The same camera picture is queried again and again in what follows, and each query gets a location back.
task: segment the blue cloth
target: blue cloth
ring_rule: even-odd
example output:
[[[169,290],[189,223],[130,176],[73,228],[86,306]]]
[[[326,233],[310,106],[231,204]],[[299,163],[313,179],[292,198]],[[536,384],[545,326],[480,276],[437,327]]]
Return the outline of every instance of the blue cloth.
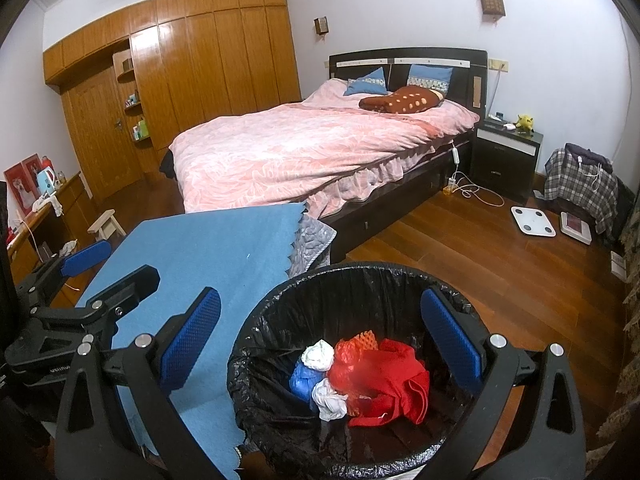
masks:
[[[411,65],[409,77],[406,80],[408,85],[417,85],[422,88],[437,90],[446,97],[449,91],[453,68],[443,68],[441,66]]]
[[[289,378],[289,390],[297,398],[308,402],[312,410],[317,410],[316,404],[311,399],[311,391],[314,386],[324,379],[324,372],[318,372],[306,367],[298,360],[296,367]]]
[[[350,80],[347,89],[342,95],[352,94],[387,95],[385,71],[382,70],[382,67],[374,70],[369,75]]]
[[[196,441],[229,479],[238,478],[244,432],[236,426],[226,390],[226,362],[238,331],[256,304],[287,279],[289,255],[305,206],[281,204],[191,213],[142,222],[107,260],[82,295],[85,304],[143,264],[160,273],[158,291],[118,322],[113,347],[142,332],[155,334],[182,314],[204,286],[215,288],[222,314],[191,375],[170,399]],[[120,388],[127,418],[140,444],[154,449],[128,388]]]

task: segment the plaid blanket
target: plaid blanket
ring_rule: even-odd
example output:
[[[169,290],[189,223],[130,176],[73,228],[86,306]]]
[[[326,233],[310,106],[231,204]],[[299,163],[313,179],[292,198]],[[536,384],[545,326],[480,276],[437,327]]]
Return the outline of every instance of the plaid blanket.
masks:
[[[616,217],[618,180],[601,165],[578,165],[565,146],[555,150],[545,164],[545,200],[564,198],[583,208],[596,221],[596,232],[611,236]]]

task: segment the yellow figurine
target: yellow figurine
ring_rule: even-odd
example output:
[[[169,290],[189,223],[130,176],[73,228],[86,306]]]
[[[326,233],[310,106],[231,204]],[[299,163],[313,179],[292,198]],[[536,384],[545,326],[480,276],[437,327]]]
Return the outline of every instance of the yellow figurine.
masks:
[[[530,134],[533,131],[533,117],[529,115],[519,115],[516,128]]]

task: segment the black garbage bag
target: black garbage bag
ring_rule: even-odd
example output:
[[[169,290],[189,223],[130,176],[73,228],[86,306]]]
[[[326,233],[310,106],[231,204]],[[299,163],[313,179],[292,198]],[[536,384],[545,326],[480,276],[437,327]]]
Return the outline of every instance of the black garbage bag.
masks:
[[[291,478],[385,478],[426,463],[460,420],[471,397],[454,382],[420,316],[420,297],[437,285],[479,319],[458,291],[409,267],[351,263],[308,272],[274,288],[242,326],[228,361],[227,389],[238,427],[277,473]],[[323,422],[289,391],[300,354],[324,339],[335,345],[364,330],[415,349],[430,372],[427,415],[378,428]]]

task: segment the blue gripper pad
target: blue gripper pad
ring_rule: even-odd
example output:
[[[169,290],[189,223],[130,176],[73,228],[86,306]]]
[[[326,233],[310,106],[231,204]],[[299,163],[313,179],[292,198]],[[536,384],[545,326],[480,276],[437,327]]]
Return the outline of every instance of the blue gripper pad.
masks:
[[[111,245],[107,240],[101,240],[92,246],[69,256],[62,264],[60,274],[63,276],[77,276],[94,265],[99,264],[111,256]]]
[[[473,396],[482,390],[482,360],[453,314],[436,293],[428,288],[420,299],[425,327],[447,363],[458,386]]]
[[[160,359],[158,385],[165,394],[184,386],[220,319],[220,307],[220,295],[207,287],[184,314],[187,320]]]

